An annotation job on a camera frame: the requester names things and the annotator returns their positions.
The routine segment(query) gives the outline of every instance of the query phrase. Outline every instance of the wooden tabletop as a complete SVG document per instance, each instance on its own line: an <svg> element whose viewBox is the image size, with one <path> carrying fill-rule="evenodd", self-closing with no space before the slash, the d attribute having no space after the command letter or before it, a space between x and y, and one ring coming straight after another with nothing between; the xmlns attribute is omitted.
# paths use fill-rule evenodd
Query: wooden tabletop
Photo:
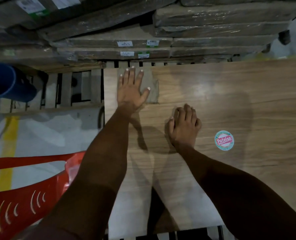
<svg viewBox="0 0 296 240"><path fill-rule="evenodd" d="M117 108L117 68L104 70L105 121ZM151 67L159 104L145 104L129 127L128 168L109 220L109 237L147 234L151 189L180 230L222 224L214 205L165 136L174 109L202 121L195 148L270 186L296 211L296 60ZM214 141L226 130L234 146Z"/></svg>

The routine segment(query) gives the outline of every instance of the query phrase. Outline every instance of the person's right arm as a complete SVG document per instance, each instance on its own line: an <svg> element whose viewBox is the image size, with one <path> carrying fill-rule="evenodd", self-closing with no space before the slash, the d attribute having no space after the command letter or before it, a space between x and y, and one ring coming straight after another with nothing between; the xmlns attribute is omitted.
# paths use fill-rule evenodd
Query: person's right arm
<svg viewBox="0 0 296 240"><path fill-rule="evenodd" d="M296 239L296 212L277 193L249 173L194 149L200 128L189 105L178 108L168 122L172 144L230 232L239 240Z"/></svg>

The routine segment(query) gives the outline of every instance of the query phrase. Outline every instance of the person's left hand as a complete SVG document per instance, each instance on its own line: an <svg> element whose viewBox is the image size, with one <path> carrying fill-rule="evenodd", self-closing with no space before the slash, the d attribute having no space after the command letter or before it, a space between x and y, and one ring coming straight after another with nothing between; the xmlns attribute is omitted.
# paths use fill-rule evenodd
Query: person's left hand
<svg viewBox="0 0 296 240"><path fill-rule="evenodd" d="M141 70L135 79L135 68L126 69L120 74L118 81L117 103L130 115L133 114L148 98L150 87L146 88L140 95L140 85L144 76Z"/></svg>

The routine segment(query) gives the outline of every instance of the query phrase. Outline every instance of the logo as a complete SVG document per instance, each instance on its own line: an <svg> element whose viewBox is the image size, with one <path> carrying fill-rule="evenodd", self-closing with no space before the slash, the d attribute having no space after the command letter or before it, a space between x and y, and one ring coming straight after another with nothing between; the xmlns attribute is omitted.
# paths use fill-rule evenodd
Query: logo
<svg viewBox="0 0 296 240"><path fill-rule="evenodd" d="M228 151L233 147L235 140L228 131L219 131L214 137L214 142L220 150Z"/></svg>

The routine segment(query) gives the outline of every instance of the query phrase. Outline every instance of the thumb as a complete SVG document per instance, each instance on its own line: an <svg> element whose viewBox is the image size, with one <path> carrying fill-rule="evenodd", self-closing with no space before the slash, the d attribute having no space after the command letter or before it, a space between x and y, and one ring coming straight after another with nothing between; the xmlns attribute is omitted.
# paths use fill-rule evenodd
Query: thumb
<svg viewBox="0 0 296 240"><path fill-rule="evenodd" d="M141 97L139 99L140 104L143 104L144 102L146 102L146 100L147 100L147 98L149 96L149 93L150 93L150 87L146 88L143 91L143 93L142 93L142 95L141 95Z"/></svg>
<svg viewBox="0 0 296 240"><path fill-rule="evenodd" d="M171 117L168 121L168 133L169 136L172 135L172 133L174 132L174 117Z"/></svg>

